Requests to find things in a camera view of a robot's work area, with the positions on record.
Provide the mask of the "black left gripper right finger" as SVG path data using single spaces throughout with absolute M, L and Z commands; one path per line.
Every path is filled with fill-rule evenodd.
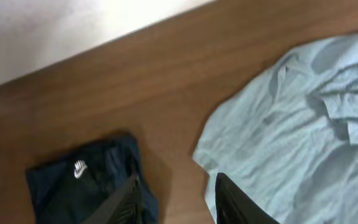
M 224 173 L 217 175 L 215 193 L 217 224 L 279 224 Z

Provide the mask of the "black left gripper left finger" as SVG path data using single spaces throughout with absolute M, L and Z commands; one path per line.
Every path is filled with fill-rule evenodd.
M 81 224 L 142 224 L 139 176 L 131 175 Z

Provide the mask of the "light blue t-shirt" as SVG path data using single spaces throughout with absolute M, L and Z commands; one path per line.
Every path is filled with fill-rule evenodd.
M 193 160 L 279 223 L 358 223 L 358 34 L 287 52 L 208 118 Z

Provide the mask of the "folded navy garment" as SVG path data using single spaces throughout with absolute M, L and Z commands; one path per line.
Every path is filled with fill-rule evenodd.
M 131 175 L 138 175 L 143 223 L 158 223 L 135 137 L 119 134 L 82 145 L 26 172 L 36 223 L 82 223 Z

